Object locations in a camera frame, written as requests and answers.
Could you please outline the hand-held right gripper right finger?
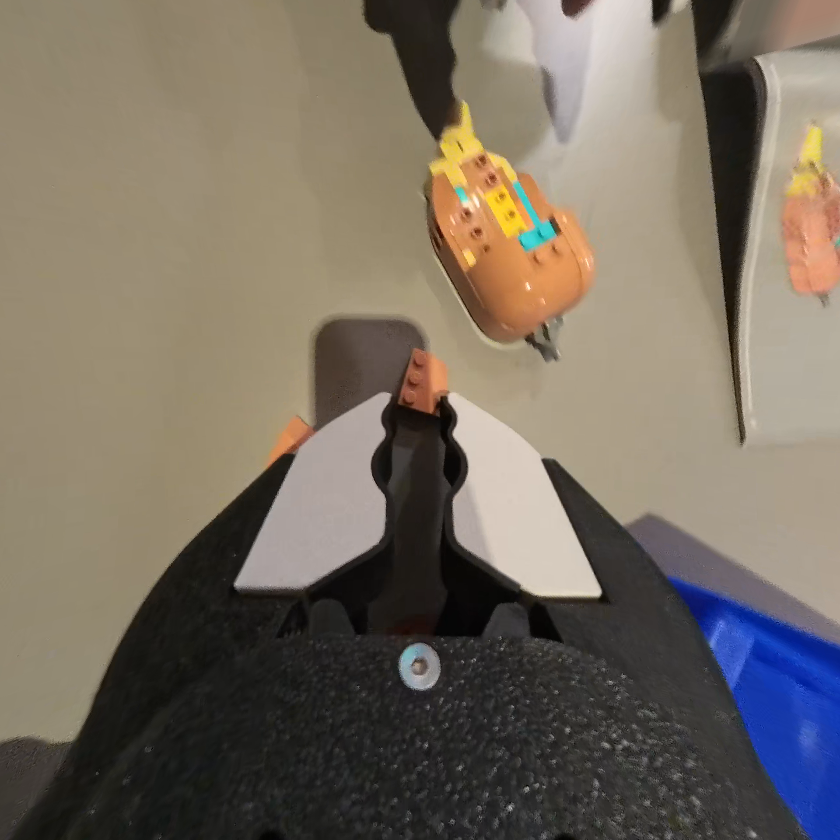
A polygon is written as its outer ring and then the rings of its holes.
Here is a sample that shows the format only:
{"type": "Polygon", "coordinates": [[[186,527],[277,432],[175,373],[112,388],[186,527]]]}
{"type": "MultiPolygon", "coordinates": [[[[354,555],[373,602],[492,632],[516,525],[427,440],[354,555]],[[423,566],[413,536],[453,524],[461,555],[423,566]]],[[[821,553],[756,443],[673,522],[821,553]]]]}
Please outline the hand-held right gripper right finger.
{"type": "Polygon", "coordinates": [[[601,584],[538,450],[460,394],[450,393],[442,408],[455,548],[513,590],[600,599],[601,584]]]}

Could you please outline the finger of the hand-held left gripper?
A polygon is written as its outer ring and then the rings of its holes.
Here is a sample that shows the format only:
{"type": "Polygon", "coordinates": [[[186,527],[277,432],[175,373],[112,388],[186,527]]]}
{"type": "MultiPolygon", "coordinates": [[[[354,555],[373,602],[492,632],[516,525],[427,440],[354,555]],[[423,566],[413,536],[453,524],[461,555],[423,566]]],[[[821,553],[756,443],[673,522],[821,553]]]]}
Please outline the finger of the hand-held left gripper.
{"type": "Polygon", "coordinates": [[[393,44],[414,107],[435,140],[459,122],[450,25],[458,1],[363,1],[364,21],[393,44]]]}
{"type": "Polygon", "coordinates": [[[581,115],[595,32],[594,2],[576,19],[564,16],[561,1],[519,1],[517,58],[539,70],[542,100],[553,136],[571,142],[581,115]]]}

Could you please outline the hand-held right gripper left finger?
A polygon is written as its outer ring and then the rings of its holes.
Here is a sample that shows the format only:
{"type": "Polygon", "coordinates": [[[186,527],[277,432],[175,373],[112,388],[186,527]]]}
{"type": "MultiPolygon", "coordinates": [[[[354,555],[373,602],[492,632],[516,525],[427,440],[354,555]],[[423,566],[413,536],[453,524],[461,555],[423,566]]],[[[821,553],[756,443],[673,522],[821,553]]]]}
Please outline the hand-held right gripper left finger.
{"type": "Polygon", "coordinates": [[[391,394],[378,392],[299,447],[235,579],[237,593],[314,594],[385,548],[391,407],[391,394]]]}

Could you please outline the brown sloped brick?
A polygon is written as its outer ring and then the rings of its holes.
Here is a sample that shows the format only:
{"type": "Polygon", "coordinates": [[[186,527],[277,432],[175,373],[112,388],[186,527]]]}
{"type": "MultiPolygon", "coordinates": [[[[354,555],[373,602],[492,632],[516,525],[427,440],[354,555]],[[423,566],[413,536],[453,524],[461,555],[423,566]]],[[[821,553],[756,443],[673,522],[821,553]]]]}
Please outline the brown sloped brick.
{"type": "Polygon", "coordinates": [[[414,349],[396,394],[396,404],[410,411],[438,416],[440,403],[448,393],[445,362],[433,353],[414,349]]]}
{"type": "Polygon", "coordinates": [[[280,431],[273,444],[266,462],[266,466],[273,465],[284,455],[294,455],[299,448],[314,436],[316,430],[305,422],[299,415],[294,415],[288,424],[280,431]]]}

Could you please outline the brown brick vehicle model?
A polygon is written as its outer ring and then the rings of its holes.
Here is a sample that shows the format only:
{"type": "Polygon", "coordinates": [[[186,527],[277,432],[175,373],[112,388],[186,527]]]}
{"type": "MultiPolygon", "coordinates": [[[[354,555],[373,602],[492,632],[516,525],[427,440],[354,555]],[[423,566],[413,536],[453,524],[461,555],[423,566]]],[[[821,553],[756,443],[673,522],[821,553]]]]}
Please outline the brown brick vehicle model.
{"type": "Polygon", "coordinates": [[[479,333],[557,361],[564,316],[595,274],[577,216],[478,139],[465,101],[437,142],[424,197],[437,261],[479,333]]]}

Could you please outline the blue plastic bin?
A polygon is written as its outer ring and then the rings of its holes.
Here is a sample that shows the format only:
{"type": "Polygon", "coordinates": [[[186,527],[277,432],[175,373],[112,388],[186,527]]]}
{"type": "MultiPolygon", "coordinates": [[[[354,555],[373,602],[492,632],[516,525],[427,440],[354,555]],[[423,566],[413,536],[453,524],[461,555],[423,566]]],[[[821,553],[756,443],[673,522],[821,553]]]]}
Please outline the blue plastic bin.
{"type": "Polygon", "coordinates": [[[759,759],[814,839],[839,838],[839,646],[671,576],[759,759]]]}

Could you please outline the grey desk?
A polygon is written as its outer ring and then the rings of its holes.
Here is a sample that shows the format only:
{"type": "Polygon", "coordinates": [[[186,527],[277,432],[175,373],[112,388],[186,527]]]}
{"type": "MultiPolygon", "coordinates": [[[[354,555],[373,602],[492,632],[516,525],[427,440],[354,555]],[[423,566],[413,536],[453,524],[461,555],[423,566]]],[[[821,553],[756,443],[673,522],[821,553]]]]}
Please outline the grey desk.
{"type": "Polygon", "coordinates": [[[691,13],[591,11],[565,148],[518,61],[537,24],[454,26],[479,137],[595,249],[546,364],[435,264],[434,146],[357,2],[2,2],[2,741],[74,738],[150,588],[312,416],[342,317],[413,322],[618,520],[838,622],[838,442],[739,444],[691,13]]]}

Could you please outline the open instruction booklet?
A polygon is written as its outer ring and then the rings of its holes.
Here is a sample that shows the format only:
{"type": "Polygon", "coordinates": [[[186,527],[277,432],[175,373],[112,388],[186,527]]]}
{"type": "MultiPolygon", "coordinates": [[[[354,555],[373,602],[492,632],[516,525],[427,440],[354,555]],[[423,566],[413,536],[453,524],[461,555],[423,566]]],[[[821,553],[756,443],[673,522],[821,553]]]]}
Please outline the open instruction booklet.
{"type": "Polygon", "coordinates": [[[701,78],[743,445],[838,437],[838,39],[701,78]]]}

